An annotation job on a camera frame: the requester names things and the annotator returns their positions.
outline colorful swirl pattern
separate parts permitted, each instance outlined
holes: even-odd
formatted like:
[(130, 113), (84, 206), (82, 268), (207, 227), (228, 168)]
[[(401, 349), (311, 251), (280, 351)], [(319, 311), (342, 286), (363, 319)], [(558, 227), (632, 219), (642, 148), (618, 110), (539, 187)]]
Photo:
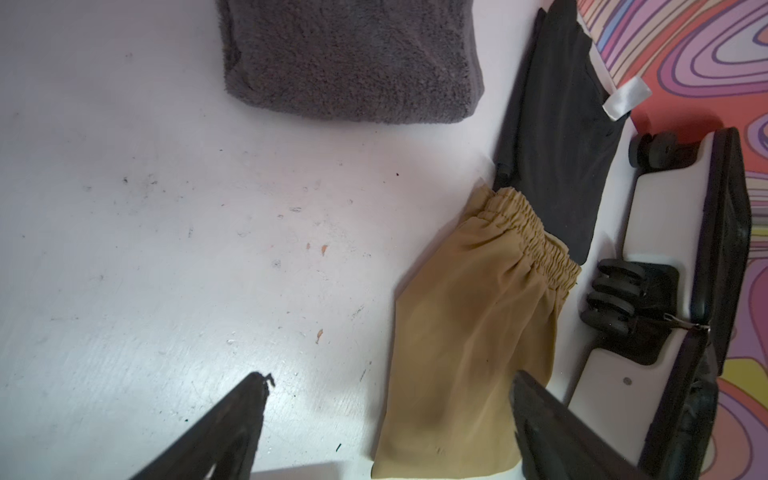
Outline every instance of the colorful swirl pattern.
[(740, 129), (753, 215), (702, 480), (768, 478), (768, 0), (578, 0), (616, 84), (654, 89), (649, 124), (688, 109)]
[(768, 92), (768, 2), (741, 0), (704, 22), (675, 47), (659, 83), (681, 97), (727, 97)]

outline khaki pants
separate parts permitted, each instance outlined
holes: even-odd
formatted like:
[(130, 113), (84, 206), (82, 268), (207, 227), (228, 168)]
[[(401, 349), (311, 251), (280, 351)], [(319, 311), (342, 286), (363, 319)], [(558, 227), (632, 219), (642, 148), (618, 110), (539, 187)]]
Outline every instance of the khaki pants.
[(520, 460), (508, 394), (546, 384), (579, 266), (522, 194), (477, 189), (396, 302), (389, 398), (372, 478), (491, 475)]

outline gray fleece fabric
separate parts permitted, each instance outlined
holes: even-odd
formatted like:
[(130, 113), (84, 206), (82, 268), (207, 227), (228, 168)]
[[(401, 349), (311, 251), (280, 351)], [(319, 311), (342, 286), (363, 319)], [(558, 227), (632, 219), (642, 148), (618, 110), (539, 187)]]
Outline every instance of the gray fleece fabric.
[(217, 0), (227, 91), (308, 118), (452, 123), (483, 93), (472, 0)]

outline black fabric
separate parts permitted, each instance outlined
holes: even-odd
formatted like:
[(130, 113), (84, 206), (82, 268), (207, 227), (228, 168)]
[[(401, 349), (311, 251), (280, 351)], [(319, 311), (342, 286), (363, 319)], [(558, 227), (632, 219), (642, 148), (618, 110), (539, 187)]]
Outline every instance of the black fabric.
[(581, 265), (628, 115), (612, 121), (603, 111), (608, 93), (590, 63), (592, 40), (576, 22), (576, 1), (555, 0), (539, 22), (502, 126), (494, 189), (522, 192)]

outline white tag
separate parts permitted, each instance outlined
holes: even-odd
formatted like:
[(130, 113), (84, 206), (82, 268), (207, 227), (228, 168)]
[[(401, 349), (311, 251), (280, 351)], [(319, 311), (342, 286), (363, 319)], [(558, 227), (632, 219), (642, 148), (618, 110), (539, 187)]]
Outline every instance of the white tag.
[(603, 104), (603, 110), (616, 121), (650, 97), (651, 91), (642, 78), (632, 77)]

